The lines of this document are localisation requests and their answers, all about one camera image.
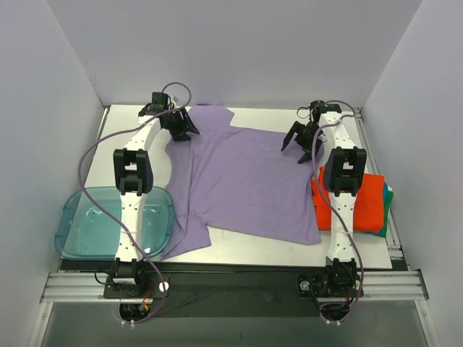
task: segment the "table top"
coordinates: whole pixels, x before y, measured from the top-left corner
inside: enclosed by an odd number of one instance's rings
[[[143,106],[112,105],[103,123],[101,136],[137,126],[138,111]],[[300,120],[295,110],[230,108],[234,112],[231,125],[253,129],[281,132],[281,141],[294,123]],[[360,135],[354,119],[346,118],[344,126],[352,140],[361,146]],[[114,169],[112,153],[122,148],[133,134],[112,137],[101,144],[93,156],[90,171],[85,182],[86,187],[107,187],[114,185]],[[156,136],[149,152],[150,162],[155,177],[154,184],[165,187],[171,175],[171,161],[164,148],[170,140],[166,130]],[[325,149],[320,164],[323,165],[329,156]],[[181,254],[165,260],[166,262],[199,262],[209,264],[235,265],[282,265],[282,266],[314,266],[326,264],[326,252],[330,242],[330,232],[321,231],[322,242],[315,245],[294,244],[286,241],[251,236],[233,231],[208,227],[212,245],[204,249]],[[362,255],[365,268],[389,269],[389,258],[386,240],[370,234],[354,233],[355,243]]]

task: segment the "transparent bin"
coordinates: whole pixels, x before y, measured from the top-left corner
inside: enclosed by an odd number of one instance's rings
[[[115,187],[88,188],[90,195],[118,219],[121,200]],[[141,247],[150,258],[160,258],[174,227],[171,195],[153,187],[143,211]],[[63,207],[55,234],[55,249],[69,260],[113,260],[119,245],[120,226],[101,212],[82,191],[74,193]]]

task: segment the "wall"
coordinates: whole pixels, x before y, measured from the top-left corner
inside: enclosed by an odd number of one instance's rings
[[[105,104],[362,106],[421,0],[48,0]]]
[[[462,16],[461,1],[424,0],[363,110],[442,346],[463,339]]]
[[[25,346],[103,108],[45,1],[2,2],[0,47],[0,346]]]

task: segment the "purple cloth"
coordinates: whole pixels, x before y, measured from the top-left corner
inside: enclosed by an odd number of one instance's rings
[[[195,106],[189,114],[201,134],[166,147],[172,162],[166,189],[178,219],[166,257],[210,246],[207,226],[298,244],[321,241],[312,170],[297,164],[300,146],[291,142],[280,152],[284,134],[232,127],[233,113],[220,106]]]

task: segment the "folded cloth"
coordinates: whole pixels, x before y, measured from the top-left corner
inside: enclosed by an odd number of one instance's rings
[[[323,173],[325,168],[320,168],[319,182],[324,195],[328,198],[328,192],[323,186]],[[314,179],[310,180],[313,191],[313,204],[317,215],[317,224],[320,230],[331,229],[331,209],[323,201],[318,193]],[[384,176],[363,175],[362,186],[357,193],[354,206],[354,231],[371,231],[378,233],[384,224],[383,205]]]
[[[389,219],[389,209],[391,208],[392,198],[394,197],[394,192],[392,192],[392,188],[388,187],[388,185],[384,184],[384,220],[383,220],[383,228],[379,231],[379,233],[369,233],[379,237],[386,237],[388,232],[388,219]]]
[[[211,245],[207,226],[299,244],[321,241],[311,167],[297,164],[300,146],[292,142],[281,152],[283,133],[232,127],[233,113],[220,106],[194,106],[189,114],[200,135],[166,147],[172,162],[166,189],[176,228],[186,231],[166,257]]]

